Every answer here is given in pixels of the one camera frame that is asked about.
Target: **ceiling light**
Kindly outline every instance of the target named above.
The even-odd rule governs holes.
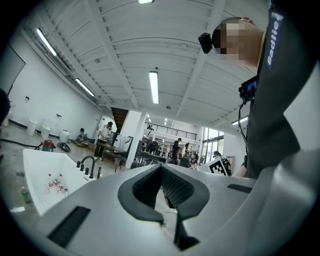
[[[44,36],[44,34],[40,31],[39,28],[35,29],[36,33],[39,35],[39,37],[41,38],[41,40],[44,42],[45,46],[50,50],[50,52],[54,55],[57,56],[57,53],[55,52],[55,50],[52,48],[52,46],[50,45],[50,43],[48,42],[48,40],[46,39],[46,37]]]
[[[247,121],[248,120],[248,115],[242,119],[240,119],[240,123]],[[231,123],[233,126],[236,126],[238,124],[238,121],[234,121]]]
[[[149,72],[150,86],[152,99],[154,104],[159,104],[159,93],[158,93],[158,72],[150,71]]]
[[[154,0],[138,0],[140,5],[153,3]]]
[[[79,80],[79,78],[76,79],[76,82],[81,85],[81,87],[83,89],[85,89],[87,91],[88,94],[90,94],[92,97],[94,97],[95,95]]]

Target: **window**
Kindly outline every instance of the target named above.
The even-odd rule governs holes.
[[[204,128],[204,132],[203,132],[203,140],[205,141],[205,140],[207,140],[207,139],[208,139],[208,128],[205,127],[205,128]]]
[[[212,143],[212,149],[211,149],[211,158],[210,161],[215,159],[214,152],[218,150],[218,141],[211,142]]]
[[[202,145],[202,153],[201,153],[201,156],[202,157],[206,157],[206,152],[207,152],[207,143],[203,143]]]
[[[211,147],[212,147],[212,143],[208,143],[208,148],[207,148],[207,151],[206,151],[206,159],[205,159],[206,163],[210,162]]]
[[[219,140],[218,151],[220,152],[221,155],[224,155],[224,140],[223,139]]]
[[[212,139],[218,137],[218,131],[214,129],[209,129],[209,137],[208,139]]]

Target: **railing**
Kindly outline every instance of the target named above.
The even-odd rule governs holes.
[[[170,135],[174,135],[174,136],[177,136],[180,138],[187,138],[187,139],[191,139],[191,140],[197,139],[196,133],[192,133],[192,132],[188,132],[188,131],[184,131],[184,130],[177,130],[177,129],[173,129],[170,127],[154,124],[154,123],[145,122],[144,128],[148,129],[148,130],[153,129],[155,132],[170,134]]]

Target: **white sink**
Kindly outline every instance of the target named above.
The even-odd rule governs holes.
[[[80,171],[65,153],[24,149],[23,165],[28,190],[40,216],[83,185],[95,180]],[[60,181],[57,185],[53,183],[55,179]]]

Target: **red object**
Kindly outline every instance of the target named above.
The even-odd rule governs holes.
[[[45,141],[43,142],[43,145],[44,145],[44,146],[48,146],[48,147],[53,147],[53,146],[54,146],[54,143],[53,143],[52,141],[50,141],[50,140],[45,140]]]

